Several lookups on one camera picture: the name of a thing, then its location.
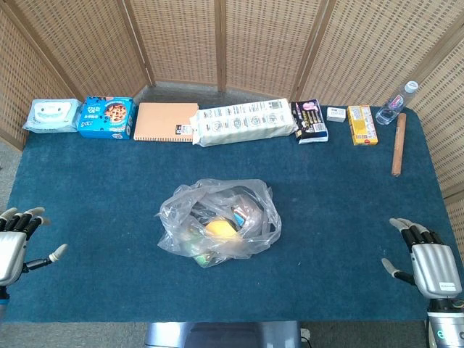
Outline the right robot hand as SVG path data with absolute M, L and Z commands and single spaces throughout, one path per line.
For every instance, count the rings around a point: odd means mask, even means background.
M 389 223 L 400 232 L 413 266 L 409 274 L 383 258 L 391 277 L 417 287 L 427 299 L 454 299 L 463 292 L 452 249 L 439 234 L 404 218 L 391 218 Z

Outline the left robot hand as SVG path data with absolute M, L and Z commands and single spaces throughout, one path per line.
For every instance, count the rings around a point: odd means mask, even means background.
M 41 216 L 44 212 L 43 207 L 24 212 L 12 207 L 1 213 L 1 289 L 15 283 L 23 273 L 59 261 L 67 252 L 68 245 L 62 244 L 44 258 L 25 261 L 30 238 L 41 225 L 49 223 Z

